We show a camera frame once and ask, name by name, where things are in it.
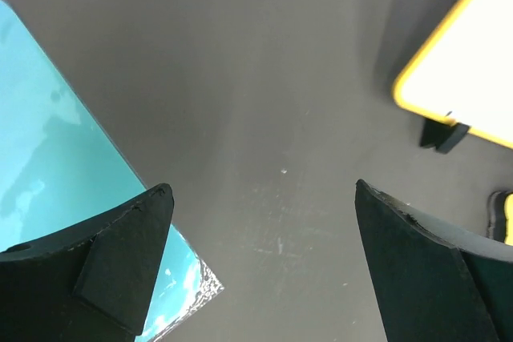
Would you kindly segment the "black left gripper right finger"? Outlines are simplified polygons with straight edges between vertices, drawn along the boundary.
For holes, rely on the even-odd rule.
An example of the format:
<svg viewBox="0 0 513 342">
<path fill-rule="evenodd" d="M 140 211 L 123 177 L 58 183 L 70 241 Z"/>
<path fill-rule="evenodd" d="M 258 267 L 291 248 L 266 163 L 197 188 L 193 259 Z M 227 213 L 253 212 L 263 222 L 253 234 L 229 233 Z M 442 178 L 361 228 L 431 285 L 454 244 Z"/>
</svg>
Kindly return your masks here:
<svg viewBox="0 0 513 342">
<path fill-rule="evenodd" d="M 360 179 L 357 223 L 389 341 L 510 341 L 512 248 Z"/>
</svg>

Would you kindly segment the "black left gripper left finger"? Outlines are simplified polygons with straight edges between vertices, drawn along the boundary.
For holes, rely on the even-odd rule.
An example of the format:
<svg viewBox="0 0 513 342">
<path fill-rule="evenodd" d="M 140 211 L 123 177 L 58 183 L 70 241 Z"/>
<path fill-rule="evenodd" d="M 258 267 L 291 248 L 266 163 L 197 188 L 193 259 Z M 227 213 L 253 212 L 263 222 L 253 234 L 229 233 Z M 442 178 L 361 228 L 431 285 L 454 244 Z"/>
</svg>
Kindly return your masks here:
<svg viewBox="0 0 513 342">
<path fill-rule="evenodd" d="M 172 222 L 171 187 L 1 254 L 3 341 L 133 341 Z"/>
</svg>

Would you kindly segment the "yellow black whiteboard eraser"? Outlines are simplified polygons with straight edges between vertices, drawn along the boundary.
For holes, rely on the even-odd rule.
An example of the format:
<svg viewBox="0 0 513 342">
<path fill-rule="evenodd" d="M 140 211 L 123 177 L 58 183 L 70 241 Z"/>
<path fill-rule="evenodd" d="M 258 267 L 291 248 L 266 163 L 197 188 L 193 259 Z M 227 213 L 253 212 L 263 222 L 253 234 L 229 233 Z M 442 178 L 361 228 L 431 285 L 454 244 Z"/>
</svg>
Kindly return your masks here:
<svg viewBox="0 0 513 342">
<path fill-rule="evenodd" d="M 487 237 L 512 245 L 512 191 L 495 191 L 487 201 Z"/>
</svg>

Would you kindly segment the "yellow framed whiteboard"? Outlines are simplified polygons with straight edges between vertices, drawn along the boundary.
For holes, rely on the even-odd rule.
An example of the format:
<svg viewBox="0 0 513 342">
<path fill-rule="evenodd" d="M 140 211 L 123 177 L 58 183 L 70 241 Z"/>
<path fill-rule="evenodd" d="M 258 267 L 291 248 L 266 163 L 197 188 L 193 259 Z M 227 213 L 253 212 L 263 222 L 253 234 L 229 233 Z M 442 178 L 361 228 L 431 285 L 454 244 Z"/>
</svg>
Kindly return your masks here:
<svg viewBox="0 0 513 342">
<path fill-rule="evenodd" d="M 394 80 L 423 118 L 512 146 L 512 0 L 458 0 Z"/>
</svg>

